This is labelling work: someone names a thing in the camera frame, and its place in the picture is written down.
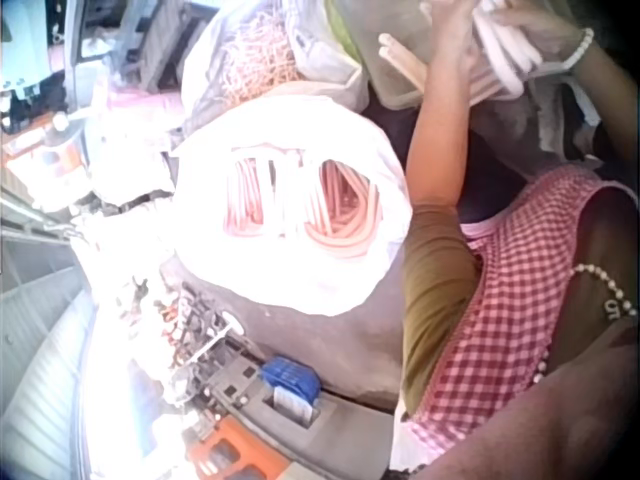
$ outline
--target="pink gingham apron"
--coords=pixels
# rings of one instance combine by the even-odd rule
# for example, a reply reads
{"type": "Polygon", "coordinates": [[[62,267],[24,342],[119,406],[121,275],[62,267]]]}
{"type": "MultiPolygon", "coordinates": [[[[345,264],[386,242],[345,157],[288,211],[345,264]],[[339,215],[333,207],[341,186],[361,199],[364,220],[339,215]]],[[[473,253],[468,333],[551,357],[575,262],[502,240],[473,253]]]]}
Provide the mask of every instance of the pink gingham apron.
{"type": "Polygon", "coordinates": [[[571,278],[580,214],[606,187],[633,196],[590,171],[562,167],[506,212],[463,226],[483,259],[482,277],[411,418],[434,458],[531,386],[571,278]]]}

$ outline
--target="woman's hand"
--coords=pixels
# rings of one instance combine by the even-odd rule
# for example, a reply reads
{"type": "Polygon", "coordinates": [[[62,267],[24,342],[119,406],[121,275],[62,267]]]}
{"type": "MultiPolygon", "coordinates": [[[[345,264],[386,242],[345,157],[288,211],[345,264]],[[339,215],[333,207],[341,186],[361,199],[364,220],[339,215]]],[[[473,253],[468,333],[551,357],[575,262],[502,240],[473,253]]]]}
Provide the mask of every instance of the woman's hand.
{"type": "Polygon", "coordinates": [[[580,46],[583,33],[577,26],[529,0],[510,1],[513,8],[494,11],[492,20],[522,28],[545,60],[564,61],[580,46]]]}
{"type": "Polygon", "coordinates": [[[478,0],[430,0],[425,9],[431,17],[433,49],[431,63],[468,69],[474,62],[473,18],[478,0]]]}

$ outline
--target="orange machine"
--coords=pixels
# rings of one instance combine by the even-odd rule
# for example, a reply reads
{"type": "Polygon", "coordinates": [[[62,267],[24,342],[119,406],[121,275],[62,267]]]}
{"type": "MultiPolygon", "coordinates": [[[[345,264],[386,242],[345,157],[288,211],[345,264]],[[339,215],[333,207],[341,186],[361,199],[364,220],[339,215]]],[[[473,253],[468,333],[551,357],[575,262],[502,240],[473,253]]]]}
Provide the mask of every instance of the orange machine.
{"type": "Polygon", "coordinates": [[[291,463],[231,415],[188,456],[203,480],[276,480],[291,463]]]}

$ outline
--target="pearl necklace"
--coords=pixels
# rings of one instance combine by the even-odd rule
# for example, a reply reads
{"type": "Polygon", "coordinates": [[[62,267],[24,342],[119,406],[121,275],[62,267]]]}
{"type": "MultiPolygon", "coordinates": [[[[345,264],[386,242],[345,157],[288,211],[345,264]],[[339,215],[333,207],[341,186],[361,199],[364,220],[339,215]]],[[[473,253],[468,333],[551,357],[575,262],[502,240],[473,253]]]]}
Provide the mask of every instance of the pearl necklace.
{"type": "MultiPolygon", "coordinates": [[[[625,294],[620,287],[616,284],[616,282],[609,277],[609,274],[605,272],[602,268],[597,267],[593,264],[584,264],[579,263],[574,268],[571,269],[571,275],[576,275],[579,273],[588,273],[590,275],[594,275],[596,278],[602,280],[614,298],[609,299],[604,302],[604,310],[607,312],[607,316],[610,321],[618,320],[622,317],[620,313],[620,304],[622,304],[622,310],[628,317],[637,317],[638,311],[633,307],[631,302],[625,298],[625,294]]],[[[547,372],[547,360],[549,360],[549,349],[547,348],[542,356],[542,361],[538,364],[538,368],[536,370],[536,374],[533,376],[533,383],[540,383],[544,378],[545,373],[547,372]]]]}

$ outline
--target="white sack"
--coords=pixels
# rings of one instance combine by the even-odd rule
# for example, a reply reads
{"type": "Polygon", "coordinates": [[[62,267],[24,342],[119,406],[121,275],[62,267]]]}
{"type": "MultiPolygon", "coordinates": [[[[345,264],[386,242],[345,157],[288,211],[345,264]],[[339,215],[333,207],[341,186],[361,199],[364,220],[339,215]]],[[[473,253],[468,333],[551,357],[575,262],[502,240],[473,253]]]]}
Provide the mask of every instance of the white sack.
{"type": "Polygon", "coordinates": [[[316,96],[263,97],[228,111],[176,151],[176,252],[195,275],[256,302],[338,315],[363,303],[389,270],[412,210],[402,168],[384,132],[316,96]],[[382,220],[363,257],[337,259],[287,238],[225,233],[232,149],[270,144],[353,168],[377,186],[382,220]]]}
{"type": "Polygon", "coordinates": [[[306,80],[279,85],[268,95],[325,95],[356,112],[367,106],[367,79],[362,65],[335,39],[325,0],[228,0],[184,63],[182,103],[191,117],[185,124],[186,135],[226,110],[221,86],[225,63],[222,46],[258,12],[270,11],[275,4],[281,5],[296,66],[306,80]]]}

